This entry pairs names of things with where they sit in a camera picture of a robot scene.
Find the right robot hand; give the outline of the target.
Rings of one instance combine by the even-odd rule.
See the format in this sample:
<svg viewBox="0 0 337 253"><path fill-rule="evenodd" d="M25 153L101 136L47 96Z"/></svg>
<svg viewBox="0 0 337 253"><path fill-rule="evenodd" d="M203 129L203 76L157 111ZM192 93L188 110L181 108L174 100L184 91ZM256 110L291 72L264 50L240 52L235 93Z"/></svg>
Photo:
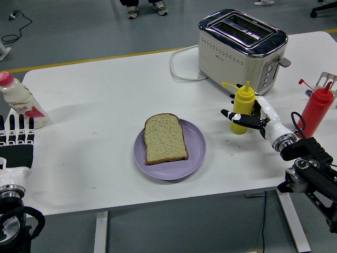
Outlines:
<svg viewBox="0 0 337 253"><path fill-rule="evenodd" d="M236 93L230 95L233 110L222 109L221 113L231 121L230 129L234 134L244 134L248 129L259 130L277 152L296 141L295 134L281 123L270 102L258 95L249 82L246 85L223 83L224 88L228 86L236 89Z"/></svg>

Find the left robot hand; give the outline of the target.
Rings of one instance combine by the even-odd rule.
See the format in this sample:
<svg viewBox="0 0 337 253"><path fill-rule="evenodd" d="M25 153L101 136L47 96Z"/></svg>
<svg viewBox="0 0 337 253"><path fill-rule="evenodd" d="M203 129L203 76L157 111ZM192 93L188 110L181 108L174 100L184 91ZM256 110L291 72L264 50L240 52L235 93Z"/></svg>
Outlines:
<svg viewBox="0 0 337 253"><path fill-rule="evenodd" d="M17 185L25 188L25 182L31 174L34 155L34 119L25 123L24 116L9 116L9 130L6 130L1 117L1 187Z"/></svg>

